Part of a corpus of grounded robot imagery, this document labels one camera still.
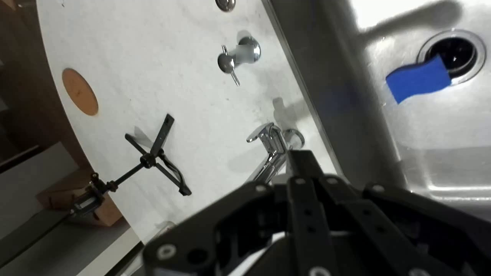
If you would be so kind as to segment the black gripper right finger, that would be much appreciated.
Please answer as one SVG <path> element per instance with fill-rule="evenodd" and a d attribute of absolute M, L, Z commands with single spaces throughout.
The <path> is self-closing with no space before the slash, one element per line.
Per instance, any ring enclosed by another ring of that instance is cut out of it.
<path fill-rule="evenodd" d="M 410 239 L 372 201 L 363 199 L 341 179 L 320 182 L 326 215 L 335 228 L 347 228 L 366 242 L 369 261 L 384 276 L 458 276 L 435 258 L 419 251 Z"/>

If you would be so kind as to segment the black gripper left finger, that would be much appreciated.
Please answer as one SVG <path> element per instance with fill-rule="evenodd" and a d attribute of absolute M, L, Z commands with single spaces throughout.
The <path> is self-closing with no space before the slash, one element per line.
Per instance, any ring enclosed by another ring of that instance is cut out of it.
<path fill-rule="evenodd" d="M 291 150 L 289 172 L 291 235 L 298 271 L 301 276 L 335 276 L 330 228 L 317 195 L 317 179 L 323 170 L 312 152 Z"/>

